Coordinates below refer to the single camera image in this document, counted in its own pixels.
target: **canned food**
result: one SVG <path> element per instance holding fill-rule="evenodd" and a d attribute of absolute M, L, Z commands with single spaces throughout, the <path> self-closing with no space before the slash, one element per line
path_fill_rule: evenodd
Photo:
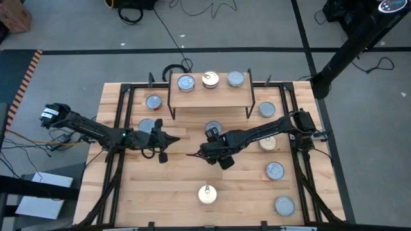
<path fill-rule="evenodd" d="M 227 83 L 231 87 L 241 87 L 244 84 L 244 74 L 238 71 L 231 71 L 227 75 Z"/>
<path fill-rule="evenodd" d="M 279 196 L 274 203 L 274 209 L 282 216 L 291 216 L 295 211 L 294 201 L 289 196 Z"/>
<path fill-rule="evenodd" d="M 208 122 L 207 125 L 205 126 L 205 131 L 208 131 L 212 128 L 217 128 L 218 134 L 221 134 L 223 132 L 223 126 L 217 121 Z"/>
<path fill-rule="evenodd" d="M 139 123 L 139 131 L 150 134 L 152 132 L 152 128 L 154 128 L 154 121 L 151 119 L 143 119 Z"/>
<path fill-rule="evenodd" d="M 270 136 L 258 141 L 258 146 L 263 151 L 272 151 L 275 148 L 277 142 L 275 141 L 274 136 Z"/>
<path fill-rule="evenodd" d="M 270 118 L 275 113 L 275 106 L 271 102 L 263 102 L 258 108 L 259 114 L 264 118 Z"/>
<path fill-rule="evenodd" d="M 267 164 L 265 172 L 271 180 L 281 180 L 284 176 L 284 167 L 278 162 L 271 162 Z"/>
<path fill-rule="evenodd" d="M 211 185 L 205 185 L 198 191 L 198 198 L 205 205 L 214 203 L 217 199 L 217 191 Z"/>
<path fill-rule="evenodd" d="M 150 110 L 159 110 L 161 108 L 161 98 L 157 95 L 149 96 L 146 99 L 146 106 Z"/>
<path fill-rule="evenodd" d="M 191 92 L 194 89 L 195 80 L 191 75 L 185 74 L 178 78 L 177 84 L 182 92 Z"/>
<path fill-rule="evenodd" d="M 205 88 L 214 89 L 218 86 L 218 81 L 220 80 L 220 77 L 218 77 L 218 74 L 214 71 L 207 71 L 203 74 L 202 80 L 203 86 Z"/>

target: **gray floor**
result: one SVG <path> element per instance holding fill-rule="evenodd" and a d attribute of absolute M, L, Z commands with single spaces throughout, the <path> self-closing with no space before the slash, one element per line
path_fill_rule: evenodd
<path fill-rule="evenodd" d="M 184 1 L 195 13 L 210 1 Z M 217 3 L 230 1 L 213 1 Z M 313 14 L 324 0 L 298 0 L 311 47 L 338 47 L 344 34 L 337 24 L 317 25 Z M 177 43 L 184 47 L 302 47 L 291 2 L 237 0 L 238 11 L 221 8 L 216 19 L 208 13 L 188 17 L 179 7 L 169 9 L 169 1 L 156 5 Z M 141 24 L 127 26 L 100 0 L 26 0 L 33 14 L 29 33 L 12 35 L 0 49 L 130 49 L 174 48 L 173 42 L 153 12 L 144 12 Z M 384 46 L 411 46 L 410 16 L 385 38 Z M 331 53 L 314 53 L 317 70 Z M 252 68 L 255 80 L 296 80 L 310 74 L 304 53 L 190 53 L 193 71 L 209 69 L 226 72 Z M 367 53 L 355 63 L 370 68 L 388 56 L 396 68 L 368 75 L 350 65 L 333 82 L 326 98 L 337 137 L 349 195 L 358 223 L 411 227 L 410 137 L 411 53 Z M 105 82 L 146 81 L 152 72 L 161 79 L 164 67 L 179 63 L 179 54 L 156 55 L 66 55 L 42 56 L 13 122 L 12 130 L 32 139 L 49 140 L 40 127 L 39 115 L 45 103 L 67 103 L 74 111 L 93 117 L 98 110 Z M 31 149 L 29 155 L 39 171 L 84 163 L 88 146 L 63 152 Z M 19 174 L 33 173 L 22 150 L 3 150 Z M 0 168 L 2 175 L 10 175 Z M 45 230 L 67 222 L 37 226 Z"/>

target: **can lid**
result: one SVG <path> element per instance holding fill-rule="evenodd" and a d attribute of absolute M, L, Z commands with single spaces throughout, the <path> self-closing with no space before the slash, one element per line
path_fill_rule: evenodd
<path fill-rule="evenodd" d="M 205 126 L 205 130 L 208 131 L 209 129 L 217 128 L 218 133 L 221 134 L 223 132 L 223 126 L 217 121 L 210 121 Z"/>
<path fill-rule="evenodd" d="M 206 205 L 212 204 L 217 198 L 217 191 L 211 185 L 205 185 L 198 191 L 198 198 Z"/>
<path fill-rule="evenodd" d="M 194 87 L 194 78 L 191 75 L 185 74 L 178 78 L 177 83 L 181 89 L 188 90 Z"/>
<path fill-rule="evenodd" d="M 266 137 L 258 141 L 259 145 L 265 150 L 273 150 L 277 144 L 274 136 Z"/>
<path fill-rule="evenodd" d="M 280 180 L 284 176 L 284 167 L 278 162 L 271 162 L 266 168 L 267 176 L 273 180 Z"/>
<path fill-rule="evenodd" d="M 280 196 L 275 201 L 275 210 L 282 216 L 291 216 L 295 211 L 294 201 L 289 196 Z"/>
<path fill-rule="evenodd" d="M 148 108 L 151 108 L 151 109 L 158 108 L 161 105 L 160 96 L 157 96 L 157 95 L 149 96 L 146 99 L 146 105 L 147 105 Z"/>
<path fill-rule="evenodd" d="M 271 102 L 262 102 L 259 105 L 259 113 L 263 117 L 272 117 L 275 113 L 275 106 Z"/>
<path fill-rule="evenodd" d="M 218 83 L 218 80 L 220 80 L 220 77 L 214 71 L 207 71 L 206 73 L 203 74 L 202 80 L 204 84 L 208 86 L 213 86 Z"/>
<path fill-rule="evenodd" d="M 146 133 L 151 133 L 154 127 L 154 121 L 151 119 L 143 119 L 139 123 L 139 130 Z"/>
<path fill-rule="evenodd" d="M 231 85 L 241 85 L 244 82 L 244 74 L 238 71 L 231 71 L 227 75 L 227 79 Z"/>

